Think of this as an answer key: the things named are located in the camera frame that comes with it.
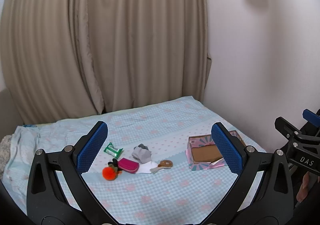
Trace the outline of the person's right hand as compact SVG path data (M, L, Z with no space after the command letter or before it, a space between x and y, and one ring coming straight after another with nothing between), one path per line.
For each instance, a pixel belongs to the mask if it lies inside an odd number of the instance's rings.
M302 203L303 200L307 197L308 192L309 192L309 183L310 183L310 172L307 172L303 176L302 184L301 184L300 189L298 191L298 194L296 196L296 200L299 203Z

